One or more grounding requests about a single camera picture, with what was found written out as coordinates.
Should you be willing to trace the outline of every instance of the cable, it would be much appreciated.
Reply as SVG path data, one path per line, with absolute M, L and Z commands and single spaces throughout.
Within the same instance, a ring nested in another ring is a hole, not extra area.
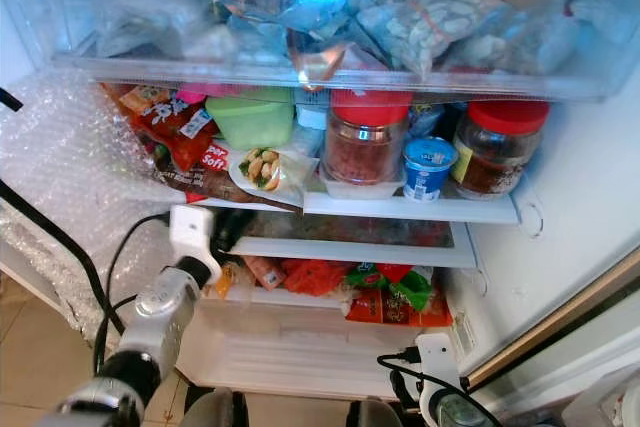
M 456 394 L 458 394 L 459 396 L 461 396 L 463 399 L 465 399 L 467 402 L 469 402 L 470 404 L 472 404 L 476 409 L 478 409 L 480 412 L 482 412 L 490 421 L 493 425 L 495 425 L 496 427 L 502 427 L 502 424 L 500 423 L 500 421 L 498 421 L 498 419 L 495 418 L 495 416 L 489 412 L 487 409 L 485 409 L 477 400 L 475 400 L 473 397 L 471 397 L 469 394 L 467 394 L 466 392 L 462 391 L 460 388 L 450 384 L 449 382 L 446 382 L 442 379 L 438 379 L 437 377 L 433 377 L 431 375 L 427 375 L 427 374 L 423 374 L 422 372 L 416 372 L 415 370 L 411 370 L 408 369 L 406 367 L 403 367 L 401 365 L 397 365 L 397 364 L 392 364 L 390 362 L 387 362 L 387 360 L 395 360 L 395 359 L 402 359 L 402 354 L 388 354 L 388 355 L 381 355 L 377 358 L 378 364 L 382 365 L 383 367 L 386 367 L 387 369 L 391 369 L 391 370 L 398 370 L 404 374 L 407 375 L 411 375 L 413 377 L 417 377 L 419 379 L 422 380 L 426 380 L 429 382 L 432 382 L 434 384 L 439 385 L 440 387 L 444 387 L 445 389 L 450 389 L 453 390 Z
M 116 327 L 118 332 L 124 332 L 122 320 L 120 320 L 120 317 L 118 317 L 107 299 L 105 292 L 102 289 L 102 284 L 100 283 L 100 276 L 98 275 L 96 266 L 91 260 L 91 257 L 89 257 L 89 254 L 87 254 L 87 252 L 80 247 L 75 240 L 69 237 L 64 230 L 45 217 L 40 211 L 29 204 L 29 202 L 20 197 L 17 192 L 5 184 L 1 179 L 0 197 L 5 199 L 13 208 L 29 218 L 47 234 L 60 242 L 74 257 L 78 259 L 78 262 L 80 262 L 80 265 L 82 265 L 82 268 L 87 274 L 89 286 L 93 291 L 93 295 L 96 298 L 98 305 L 100 305 L 104 314 L 113 322 L 113 325 Z
M 118 310 L 123 305 L 136 300 L 136 295 L 131 295 L 122 299 L 120 302 L 113 306 L 113 310 Z M 103 317 L 100 326 L 96 331 L 96 340 L 93 348 L 93 372 L 98 373 L 104 365 L 104 355 L 107 348 L 107 327 L 109 326 L 109 318 Z
M 111 302 L 111 284 L 113 281 L 113 272 L 115 270 L 118 259 L 120 258 L 120 254 L 124 250 L 125 245 L 127 245 L 129 238 L 133 235 L 136 229 L 140 227 L 142 224 L 149 222 L 151 220 L 160 220 L 164 222 L 166 225 L 169 225 L 169 218 L 170 218 L 169 212 L 164 212 L 162 214 L 154 214 L 154 215 L 149 215 L 147 217 L 143 217 L 142 219 L 138 220 L 135 224 L 133 224 L 129 228 L 127 233 L 124 234 L 124 237 L 120 241 L 120 245 L 118 245 L 116 252 L 113 254 L 113 258 L 111 259 L 111 263 L 109 264 L 109 269 L 107 270 L 107 285 L 106 285 L 107 302 L 109 303 Z M 135 296 L 133 296 L 133 298 L 127 297 L 127 299 L 133 300 L 135 299 Z M 102 366 L 104 365 L 104 357 L 107 349 L 108 327 L 109 327 L 109 317 L 103 316 L 102 321 L 100 322 L 100 326 L 98 327 L 98 330 L 96 332 L 95 345 L 93 347 L 93 372 L 95 374 L 97 374 L 102 368 Z M 122 329 L 122 331 L 120 330 L 118 331 L 119 334 L 122 334 L 123 332 L 124 332 L 124 328 Z

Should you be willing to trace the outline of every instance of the red jar lid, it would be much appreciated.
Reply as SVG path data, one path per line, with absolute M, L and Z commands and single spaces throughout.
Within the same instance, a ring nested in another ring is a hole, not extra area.
M 342 120 L 376 127 L 404 120 L 412 98 L 412 92 L 333 90 L 331 108 Z
M 469 117 L 482 128 L 499 134 L 522 135 L 540 130 L 549 103 L 534 100 L 469 102 Z

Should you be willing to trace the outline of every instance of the glass jar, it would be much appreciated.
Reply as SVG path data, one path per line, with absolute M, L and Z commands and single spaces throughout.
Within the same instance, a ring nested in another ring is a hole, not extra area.
M 358 185 L 390 180 L 400 166 L 406 116 L 387 125 L 357 125 L 331 110 L 322 162 L 335 179 Z
M 458 192 L 474 200 L 509 194 L 540 143 L 548 113 L 546 102 L 470 102 L 453 139 L 459 157 L 451 177 Z

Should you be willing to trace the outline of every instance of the yogurt cup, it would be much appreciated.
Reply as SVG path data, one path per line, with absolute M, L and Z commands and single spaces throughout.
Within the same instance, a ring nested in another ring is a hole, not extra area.
M 456 149 L 439 137 L 427 137 L 409 141 L 403 154 L 407 171 L 404 196 L 417 202 L 436 200 L 449 169 L 458 160 Z

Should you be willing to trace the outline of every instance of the jar of sauce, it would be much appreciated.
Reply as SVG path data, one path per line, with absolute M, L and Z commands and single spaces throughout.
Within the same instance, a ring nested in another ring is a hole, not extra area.
M 548 114 L 547 102 L 469 102 L 453 139 L 458 161 L 451 177 L 458 192 L 474 200 L 510 193 L 540 143 Z
M 411 93 L 333 91 L 322 163 L 335 179 L 373 185 L 401 166 Z

